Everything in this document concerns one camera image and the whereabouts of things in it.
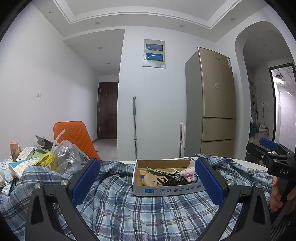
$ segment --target refrigerator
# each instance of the refrigerator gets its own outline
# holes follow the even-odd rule
[[[198,47],[185,63],[185,156],[234,157],[236,99],[230,59]]]

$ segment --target blue panel window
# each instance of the blue panel window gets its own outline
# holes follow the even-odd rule
[[[145,60],[163,61],[163,54],[146,53]]]
[[[161,44],[146,44],[147,50],[163,51],[163,45]]]

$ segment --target dark brown door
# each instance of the dark brown door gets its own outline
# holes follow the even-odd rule
[[[98,139],[117,139],[118,82],[99,83]]]

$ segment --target pink lid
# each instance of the pink lid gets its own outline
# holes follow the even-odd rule
[[[9,142],[10,149],[18,149],[18,143],[16,141]]]

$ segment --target metal screw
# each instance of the metal screw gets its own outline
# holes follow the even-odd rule
[[[34,186],[35,189],[38,189],[40,187],[41,187],[41,184],[40,183],[36,183],[35,186]]]
[[[228,181],[227,181],[227,184],[228,184],[229,186],[233,186],[233,185],[235,184],[235,181],[233,181],[233,180],[228,180]]]
[[[69,181],[66,179],[61,181],[62,186],[66,186],[66,185],[68,185],[68,183],[69,183]]]
[[[262,186],[261,186],[260,183],[256,183],[256,184],[255,184],[255,187],[257,187],[257,188],[261,188]]]

